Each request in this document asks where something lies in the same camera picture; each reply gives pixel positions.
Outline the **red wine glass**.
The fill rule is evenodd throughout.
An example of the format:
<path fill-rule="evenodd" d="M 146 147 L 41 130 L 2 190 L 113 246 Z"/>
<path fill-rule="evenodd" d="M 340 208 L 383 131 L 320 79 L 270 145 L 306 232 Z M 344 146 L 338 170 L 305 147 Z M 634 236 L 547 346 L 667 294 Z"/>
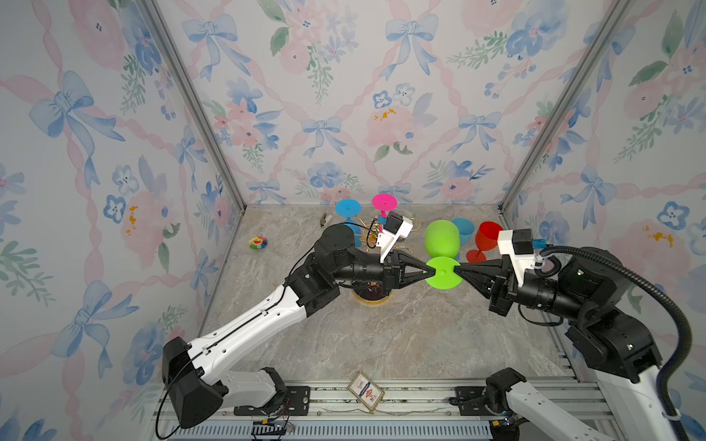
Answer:
<path fill-rule="evenodd" d="M 487 253 L 498 246 L 498 235 L 503 227 L 496 222 L 483 222 L 480 224 L 475 236 L 476 248 L 466 253 L 468 263 L 487 261 Z"/>

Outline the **green wine glass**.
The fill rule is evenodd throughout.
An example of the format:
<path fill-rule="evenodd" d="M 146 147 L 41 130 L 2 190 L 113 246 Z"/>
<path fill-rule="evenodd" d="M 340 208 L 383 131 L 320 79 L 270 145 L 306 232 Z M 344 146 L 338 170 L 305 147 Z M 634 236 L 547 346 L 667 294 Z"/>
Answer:
<path fill-rule="evenodd" d="M 454 223 L 434 220 L 425 231 L 425 249 L 430 257 L 427 265 L 435 270 L 435 275 L 427 279 L 430 287 L 451 290 L 463 282 L 454 272 L 460 265 L 456 257 L 461 250 L 460 231 Z"/>

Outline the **light blue wine glass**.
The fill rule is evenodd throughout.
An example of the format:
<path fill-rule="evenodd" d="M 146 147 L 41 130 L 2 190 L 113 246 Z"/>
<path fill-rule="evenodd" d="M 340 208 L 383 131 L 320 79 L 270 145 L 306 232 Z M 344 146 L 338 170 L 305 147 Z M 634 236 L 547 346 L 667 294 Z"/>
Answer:
<path fill-rule="evenodd" d="M 471 220 L 465 218 L 453 219 L 452 223 L 459 230 L 461 246 L 465 246 L 465 244 L 470 242 L 475 233 L 475 224 Z"/>

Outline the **cyan wine glass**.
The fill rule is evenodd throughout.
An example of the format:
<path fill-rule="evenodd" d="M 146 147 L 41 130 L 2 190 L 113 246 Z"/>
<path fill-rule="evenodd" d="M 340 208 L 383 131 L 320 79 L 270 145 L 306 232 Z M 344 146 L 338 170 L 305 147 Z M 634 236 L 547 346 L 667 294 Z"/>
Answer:
<path fill-rule="evenodd" d="M 356 247 L 361 246 L 361 235 L 362 229 L 358 222 L 355 222 L 355 218 L 360 215 L 361 205 L 352 198 L 346 198 L 345 200 L 340 200 L 336 204 L 336 213 L 345 219 L 345 224 L 347 227 L 353 231 L 354 242 Z"/>

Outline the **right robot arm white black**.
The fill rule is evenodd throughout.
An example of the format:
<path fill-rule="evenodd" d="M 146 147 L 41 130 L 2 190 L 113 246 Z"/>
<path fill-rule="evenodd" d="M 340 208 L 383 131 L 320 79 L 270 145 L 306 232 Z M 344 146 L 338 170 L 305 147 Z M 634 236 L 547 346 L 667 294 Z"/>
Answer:
<path fill-rule="evenodd" d="M 589 368 L 609 379 L 639 384 L 643 373 L 656 369 L 655 393 L 667 434 L 688 439 L 668 383 L 691 352 L 693 332 L 686 314 L 661 288 L 593 247 L 552 245 L 537 255 L 503 255 L 462 264 L 454 272 L 489 299 L 491 312 L 504 316 L 511 306 L 527 307 L 566 321 L 573 347 Z M 618 308 L 630 287 L 656 300 L 676 325 L 677 346 L 668 360 L 661 358 L 647 327 Z"/>

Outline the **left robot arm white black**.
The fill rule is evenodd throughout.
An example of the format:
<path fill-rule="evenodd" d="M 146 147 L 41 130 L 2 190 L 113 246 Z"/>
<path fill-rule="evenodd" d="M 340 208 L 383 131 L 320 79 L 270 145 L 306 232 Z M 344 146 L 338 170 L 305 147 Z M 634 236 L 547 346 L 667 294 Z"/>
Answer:
<path fill-rule="evenodd" d="M 163 349 L 165 400 L 178 426 L 189 429 L 224 407 L 264 417 L 285 407 L 288 388 L 272 367 L 236 373 L 233 366 L 276 334 L 325 308 L 342 287 L 376 284 L 400 290 L 434 277 L 436 271 L 408 253 L 392 249 L 385 257 L 355 246 L 349 226 L 334 224 L 314 243 L 270 295 L 220 329 L 186 342 L 176 337 Z"/>

